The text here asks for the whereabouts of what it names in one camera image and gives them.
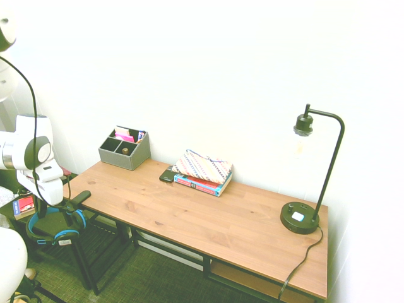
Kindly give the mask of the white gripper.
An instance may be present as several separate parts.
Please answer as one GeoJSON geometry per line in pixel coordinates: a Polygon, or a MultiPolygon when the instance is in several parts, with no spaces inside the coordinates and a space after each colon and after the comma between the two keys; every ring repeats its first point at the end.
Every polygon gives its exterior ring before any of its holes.
{"type": "MultiPolygon", "coordinates": [[[[63,176],[62,168],[55,160],[47,161],[35,170],[17,170],[16,176],[18,182],[31,191],[36,198],[36,211],[39,219],[44,218],[47,213],[47,204],[54,206],[63,200],[63,176]]],[[[71,215],[74,209],[70,206],[63,206],[61,213],[64,216],[67,225],[73,224],[71,215]]]]}

